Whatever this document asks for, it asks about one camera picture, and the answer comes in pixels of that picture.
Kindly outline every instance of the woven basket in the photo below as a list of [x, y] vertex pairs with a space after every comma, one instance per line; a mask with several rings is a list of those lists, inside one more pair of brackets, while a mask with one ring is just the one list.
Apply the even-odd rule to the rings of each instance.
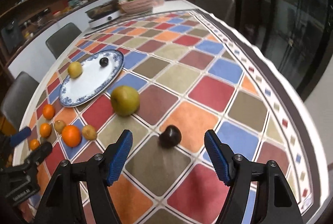
[[153, 9], [155, 0], [133, 0], [120, 3], [121, 8], [127, 14], [138, 14]]

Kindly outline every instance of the tangerine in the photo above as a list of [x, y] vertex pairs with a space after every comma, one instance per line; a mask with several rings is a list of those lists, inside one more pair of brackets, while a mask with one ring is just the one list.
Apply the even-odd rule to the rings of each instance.
[[76, 147], [80, 144], [82, 136], [79, 128], [75, 125], [67, 125], [61, 132], [62, 139], [69, 147]]
[[51, 135], [52, 128], [48, 123], [42, 123], [39, 128], [39, 134], [43, 138], [48, 138]]
[[54, 114], [55, 114], [55, 110], [54, 107], [50, 104], [47, 104], [43, 107], [43, 116], [44, 118], [46, 118], [47, 120], [50, 120], [53, 118]]
[[33, 151], [40, 145], [37, 139], [32, 139], [29, 143], [29, 148]]

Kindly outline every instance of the oval plate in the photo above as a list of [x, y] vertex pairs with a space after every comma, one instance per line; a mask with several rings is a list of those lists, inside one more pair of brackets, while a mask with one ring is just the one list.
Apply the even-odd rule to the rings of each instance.
[[[101, 67], [99, 60], [109, 59], [106, 67]], [[99, 95], [117, 77], [124, 65], [124, 55], [117, 50], [101, 51], [81, 62], [83, 72], [76, 78], [64, 79], [59, 92], [63, 106], [79, 106]]]

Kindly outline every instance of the chair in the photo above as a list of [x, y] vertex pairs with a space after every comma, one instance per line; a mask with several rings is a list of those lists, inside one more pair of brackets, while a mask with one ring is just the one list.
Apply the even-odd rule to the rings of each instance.
[[80, 34], [81, 30], [76, 25], [68, 23], [49, 37], [46, 45], [57, 59]]
[[22, 71], [4, 97], [0, 110], [11, 125], [19, 131], [24, 113], [39, 83]]
[[214, 14], [228, 25], [234, 25], [235, 0], [199, 0], [199, 7]]

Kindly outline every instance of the checkered tablecloth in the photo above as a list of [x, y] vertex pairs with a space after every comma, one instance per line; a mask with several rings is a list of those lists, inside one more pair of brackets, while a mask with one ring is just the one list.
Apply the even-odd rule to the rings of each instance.
[[[48, 121], [52, 128], [57, 120], [80, 129], [90, 124], [98, 138], [82, 138], [79, 146], [70, 148], [53, 130], [48, 138], [53, 152], [39, 167], [40, 195], [62, 159], [86, 161], [129, 129], [134, 136], [132, 150], [119, 181], [109, 188], [123, 224], [213, 223], [228, 192], [204, 148], [205, 131], [214, 129], [235, 153], [262, 163], [276, 160], [303, 214], [315, 206], [310, 148], [302, 143], [307, 133], [299, 133], [270, 74], [245, 52], [241, 40], [226, 31], [195, 10], [178, 11], [127, 20], [73, 43], [57, 71], [45, 77], [47, 86], [26, 120], [32, 135], [23, 146], [21, 161], [29, 153], [29, 140], [41, 139], [39, 126], [46, 122], [42, 109], [47, 103], [56, 110]], [[125, 58], [116, 81], [92, 101], [64, 108], [58, 96], [69, 63], [114, 49]], [[109, 99], [121, 85], [140, 94], [139, 110], [127, 118], [114, 114]], [[181, 130], [182, 140], [165, 150], [158, 145], [158, 136], [170, 124]], [[83, 182], [80, 186], [87, 223], [94, 223], [87, 186]], [[255, 191], [252, 184], [244, 224], [250, 223]], [[30, 199], [33, 206], [38, 206], [40, 195]]]

